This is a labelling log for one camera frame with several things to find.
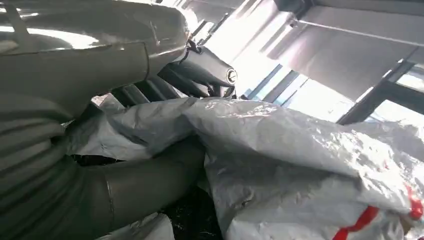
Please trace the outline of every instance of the window frame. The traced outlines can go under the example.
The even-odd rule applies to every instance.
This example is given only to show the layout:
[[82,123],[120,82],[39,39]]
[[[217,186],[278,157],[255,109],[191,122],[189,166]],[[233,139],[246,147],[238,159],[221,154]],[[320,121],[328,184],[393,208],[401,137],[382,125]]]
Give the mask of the window frame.
[[415,65],[413,62],[400,61],[386,74],[377,86],[358,101],[337,123],[349,125],[365,121],[385,100],[424,115],[424,93],[397,84],[397,80]]

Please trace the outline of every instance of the gray metal surface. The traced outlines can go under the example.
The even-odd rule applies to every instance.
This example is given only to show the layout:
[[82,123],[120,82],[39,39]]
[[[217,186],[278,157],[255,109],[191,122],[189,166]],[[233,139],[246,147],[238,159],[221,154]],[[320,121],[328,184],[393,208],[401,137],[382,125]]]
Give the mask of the gray metal surface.
[[424,46],[424,16],[312,7],[301,23],[345,31],[382,40]]
[[420,0],[314,0],[319,6],[424,16]]
[[[187,23],[180,11],[155,4],[113,0],[13,1],[1,3],[1,9],[0,40],[15,39],[19,45],[25,41],[33,46],[29,50],[8,51],[8,55],[145,43],[152,61],[166,55],[167,59],[161,61],[168,63],[182,56],[188,37]],[[21,20],[10,20],[16,17]],[[22,26],[29,35],[17,36],[15,28]]]
[[281,64],[355,101],[415,46],[307,26],[280,55]]

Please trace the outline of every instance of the red stripe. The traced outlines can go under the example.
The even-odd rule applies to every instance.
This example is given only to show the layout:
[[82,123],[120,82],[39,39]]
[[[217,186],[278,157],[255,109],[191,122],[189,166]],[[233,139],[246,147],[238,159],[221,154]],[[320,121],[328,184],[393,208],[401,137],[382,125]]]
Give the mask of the red stripe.
[[423,216],[423,203],[421,200],[414,194],[412,187],[405,184],[406,190],[408,191],[408,198],[411,204],[411,212],[409,216],[413,220],[419,220]]
[[350,232],[357,232],[363,229],[365,226],[370,224],[373,219],[376,218],[378,213],[379,209],[377,207],[368,206],[365,211],[363,211],[363,213],[359,216],[355,225],[340,228],[340,230],[335,234],[332,240],[347,240],[348,234]]

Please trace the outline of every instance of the plastic sheet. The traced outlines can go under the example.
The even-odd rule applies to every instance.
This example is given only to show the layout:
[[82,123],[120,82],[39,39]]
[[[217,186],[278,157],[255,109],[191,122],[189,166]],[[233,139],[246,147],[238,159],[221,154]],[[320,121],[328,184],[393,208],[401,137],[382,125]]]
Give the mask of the plastic sheet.
[[400,218],[422,229],[424,138],[410,126],[341,126],[264,102],[184,98],[94,119],[69,150],[131,160],[193,133],[207,147],[227,240],[401,240]]
[[154,213],[96,240],[174,240],[170,219]]

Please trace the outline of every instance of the silver plastic tarp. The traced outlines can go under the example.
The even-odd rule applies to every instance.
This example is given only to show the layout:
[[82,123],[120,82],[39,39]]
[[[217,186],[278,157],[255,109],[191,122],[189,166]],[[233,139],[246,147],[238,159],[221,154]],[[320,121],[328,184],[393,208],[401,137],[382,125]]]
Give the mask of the silver plastic tarp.
[[341,126],[265,102],[181,98],[92,119],[70,136],[68,153],[130,161],[190,134],[207,148],[227,240],[402,240],[405,223],[423,229],[423,128]]

